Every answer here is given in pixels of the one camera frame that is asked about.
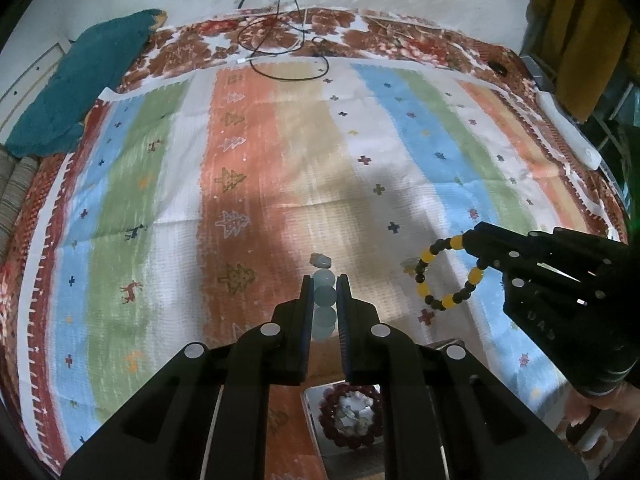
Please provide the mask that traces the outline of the person right hand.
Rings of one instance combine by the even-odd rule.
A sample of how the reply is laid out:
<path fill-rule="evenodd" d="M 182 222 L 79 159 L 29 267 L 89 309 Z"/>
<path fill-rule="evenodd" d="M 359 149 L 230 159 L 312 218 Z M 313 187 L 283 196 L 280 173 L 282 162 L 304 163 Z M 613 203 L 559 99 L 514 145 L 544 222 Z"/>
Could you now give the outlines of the person right hand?
<path fill-rule="evenodd" d="M 570 388 L 556 430 L 572 451 L 587 460 L 606 442 L 626 441 L 639 422 L 639 389 L 621 382 L 604 396 L 583 396 Z"/>

